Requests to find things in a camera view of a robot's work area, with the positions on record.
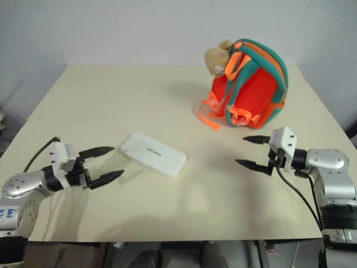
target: white power bank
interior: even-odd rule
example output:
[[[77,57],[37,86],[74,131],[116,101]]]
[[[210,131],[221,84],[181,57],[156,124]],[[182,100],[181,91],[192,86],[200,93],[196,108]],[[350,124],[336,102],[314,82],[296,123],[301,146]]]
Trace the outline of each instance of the white power bank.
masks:
[[[120,150],[131,159],[171,177],[179,173],[187,160],[183,152],[140,132],[131,135]]]

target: orange backpack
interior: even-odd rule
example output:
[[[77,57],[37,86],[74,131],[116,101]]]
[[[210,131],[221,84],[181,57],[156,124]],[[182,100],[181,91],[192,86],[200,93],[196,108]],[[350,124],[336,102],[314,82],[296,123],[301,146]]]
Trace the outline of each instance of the orange backpack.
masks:
[[[250,39],[239,39],[229,50],[225,75],[214,79],[208,99],[198,107],[199,118],[215,130],[220,125],[204,117],[226,118],[231,126],[261,128],[284,107],[288,73],[271,49]]]

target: white wall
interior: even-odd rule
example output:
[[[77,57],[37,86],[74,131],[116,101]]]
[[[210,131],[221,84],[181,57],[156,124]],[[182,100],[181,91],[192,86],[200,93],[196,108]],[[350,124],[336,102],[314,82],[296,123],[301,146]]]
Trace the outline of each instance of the white wall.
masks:
[[[0,105],[24,122],[67,63],[204,65],[208,47],[248,37],[298,63],[347,127],[355,14],[355,0],[0,0]]]

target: table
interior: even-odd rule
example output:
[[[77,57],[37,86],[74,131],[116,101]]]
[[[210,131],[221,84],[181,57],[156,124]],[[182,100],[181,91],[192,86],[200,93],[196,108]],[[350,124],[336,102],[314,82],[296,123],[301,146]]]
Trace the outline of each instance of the table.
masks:
[[[274,172],[250,171],[234,159],[266,164],[268,146],[243,141],[290,126],[302,149],[333,147],[357,162],[343,130],[304,80],[288,68],[286,107],[261,130],[202,123],[195,107],[208,95],[212,77],[204,67],[70,65],[1,158],[3,183],[23,170],[51,137],[76,151],[114,146],[86,162],[93,178],[125,169],[95,190],[75,187],[41,204],[33,241],[174,241],[315,238],[321,233],[303,201]],[[176,178],[167,178],[124,157],[118,150],[140,131],[188,155]],[[50,163],[49,150],[30,170]],[[357,167],[350,175],[357,184]],[[287,178],[313,206],[306,179]]]

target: orange strap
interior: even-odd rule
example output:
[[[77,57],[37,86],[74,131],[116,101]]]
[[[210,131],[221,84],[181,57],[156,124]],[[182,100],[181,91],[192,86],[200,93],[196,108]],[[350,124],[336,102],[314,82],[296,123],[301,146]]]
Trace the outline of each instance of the orange strap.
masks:
[[[207,125],[209,125],[211,128],[213,128],[214,130],[219,130],[221,128],[221,126],[211,120],[209,120],[208,118],[204,117],[203,114],[201,113],[201,109],[204,105],[209,106],[208,104],[206,104],[204,101],[197,107],[197,116],[203,121],[205,122]]]
[[[227,76],[228,80],[234,80],[239,71],[251,60],[252,58],[248,55],[243,54],[240,51],[233,53],[230,57],[227,66],[225,67],[224,73]],[[236,64],[240,61],[238,68],[234,71]]]
[[[234,44],[234,48],[235,49],[239,49],[241,46],[243,46],[244,45],[244,42],[242,42],[242,41],[238,41],[237,43],[235,43]]]
[[[211,112],[210,113],[210,117],[211,118],[225,118],[225,114],[222,114],[222,115],[218,116],[217,114]]]
[[[273,108],[283,108],[285,105],[285,102],[282,102],[282,103],[273,103],[273,102],[270,102],[269,106],[270,107],[273,107]]]
[[[256,125],[261,117],[261,114],[253,116],[250,111],[237,108],[234,105],[229,108],[229,112],[232,114],[232,122],[237,126],[246,126],[249,122]]]
[[[208,94],[208,99],[204,100],[202,103],[208,105],[214,112],[218,112],[221,105],[221,102],[218,102],[217,97],[212,90]]]

